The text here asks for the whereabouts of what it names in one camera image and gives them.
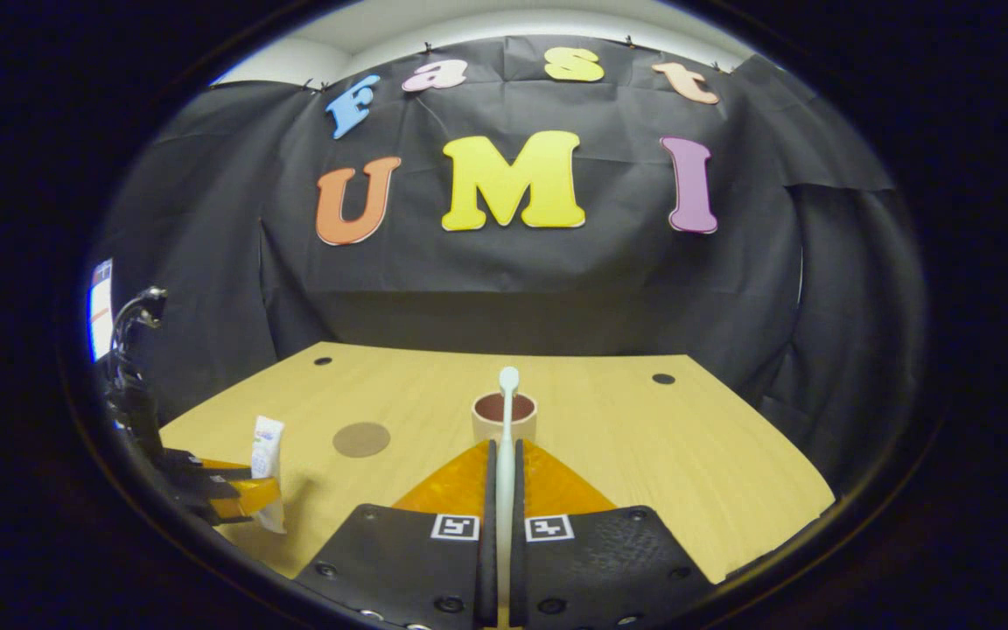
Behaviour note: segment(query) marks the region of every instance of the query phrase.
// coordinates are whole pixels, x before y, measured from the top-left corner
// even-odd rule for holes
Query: wooden table
[[[333,361],[316,366],[316,359]],[[504,366],[539,403],[535,443],[619,507],[647,505],[711,582],[759,557],[833,503],[811,463],[684,355],[507,356],[319,343],[252,375],[161,430],[168,448],[251,461],[255,416],[285,423],[287,534],[219,527],[293,578],[360,503],[389,506],[473,447],[471,406]],[[652,375],[674,376],[660,384]],[[388,428],[377,455],[337,454],[349,423]]]

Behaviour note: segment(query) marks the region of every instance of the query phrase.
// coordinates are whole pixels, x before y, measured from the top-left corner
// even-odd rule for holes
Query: toothpaste tube
[[[265,479],[273,476],[282,488],[282,478],[279,476],[279,450],[282,444],[284,423],[272,420],[264,415],[255,418],[255,442],[251,447],[251,478]],[[282,498],[269,503],[263,510],[255,512],[259,525],[276,534],[285,534]]]

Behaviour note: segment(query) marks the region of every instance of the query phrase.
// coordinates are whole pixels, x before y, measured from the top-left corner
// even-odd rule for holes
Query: paper cup
[[[535,414],[539,404],[524,394],[512,399],[512,439],[535,440]],[[504,395],[499,391],[480,395],[473,401],[473,439],[480,444],[496,439],[500,444],[504,431]]]

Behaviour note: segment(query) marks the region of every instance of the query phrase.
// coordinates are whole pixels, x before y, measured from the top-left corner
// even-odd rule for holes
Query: foam letter
[[[341,211],[345,203],[345,184],[356,174],[354,168],[331,170],[317,180],[317,238],[331,246],[359,243],[367,239],[383,223],[388,212],[388,186],[391,171],[402,160],[396,156],[374,159],[364,164],[368,175],[368,200],[364,203],[364,215],[355,221],[345,221]]]
[[[531,203],[520,219],[533,228],[577,228],[586,222],[574,196],[572,155],[578,136],[569,131],[540,131],[527,139],[509,166],[486,136],[453,140],[443,147],[454,159],[454,194],[440,219],[448,231],[480,230],[485,213],[477,208],[477,190],[496,223],[507,226],[527,187]]]
[[[667,222],[679,232],[709,235],[717,231],[718,220],[711,215],[711,199],[707,196],[707,158],[711,149],[675,136],[663,136],[660,144],[675,163],[675,210],[667,216]]]
[[[718,102],[717,95],[712,95],[711,92],[704,92],[700,88],[700,85],[697,84],[700,81],[705,83],[706,79],[700,73],[684,69],[682,64],[655,64],[652,70],[661,72],[667,76],[667,81],[671,83],[672,88],[675,88],[675,92],[679,92],[680,95],[696,101],[696,103],[713,105]]]
[[[421,92],[427,88],[453,88],[465,83],[465,69],[469,64],[462,59],[448,59],[424,65],[403,83],[404,92]]]
[[[597,65],[597,55],[585,48],[551,48],[543,52],[549,62],[543,67],[551,79],[559,81],[597,81],[605,70]]]
[[[375,75],[364,77],[357,85],[353,85],[345,91],[344,95],[338,96],[326,105],[325,111],[333,112],[333,120],[337,123],[337,129],[333,132],[333,139],[340,139],[349,129],[356,127],[361,120],[368,118],[368,111],[364,105],[372,103],[372,89],[369,85],[376,84],[380,78]]]

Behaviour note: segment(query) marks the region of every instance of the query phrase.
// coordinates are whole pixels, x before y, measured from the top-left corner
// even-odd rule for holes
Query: blue letter
[[[337,123],[337,129],[333,132],[333,139],[339,139],[348,133],[349,129],[356,127],[361,120],[368,118],[368,111],[364,105],[372,103],[372,90],[368,87],[380,81],[376,75],[364,77],[360,83],[353,85],[345,91],[344,95],[338,96],[325,111],[333,112],[333,120]]]

